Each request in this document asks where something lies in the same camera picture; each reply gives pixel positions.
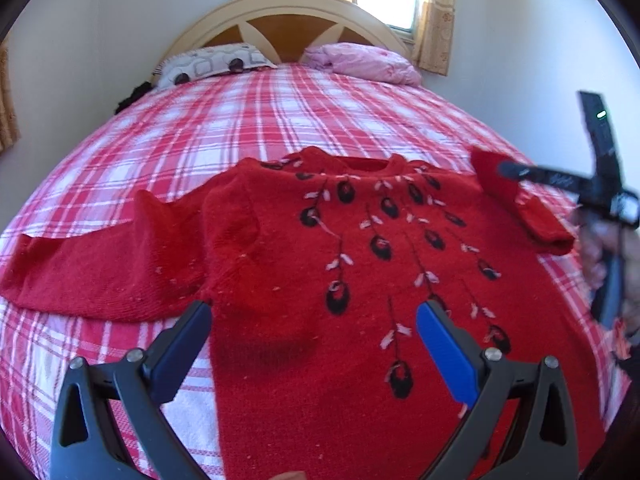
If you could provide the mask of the right hand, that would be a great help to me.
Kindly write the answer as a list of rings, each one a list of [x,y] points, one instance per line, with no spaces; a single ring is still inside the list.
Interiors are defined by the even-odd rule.
[[[592,288],[604,283],[606,274],[604,253],[612,252],[624,260],[625,296],[632,302],[639,301],[639,232],[606,221],[594,222],[579,230],[582,274]]]

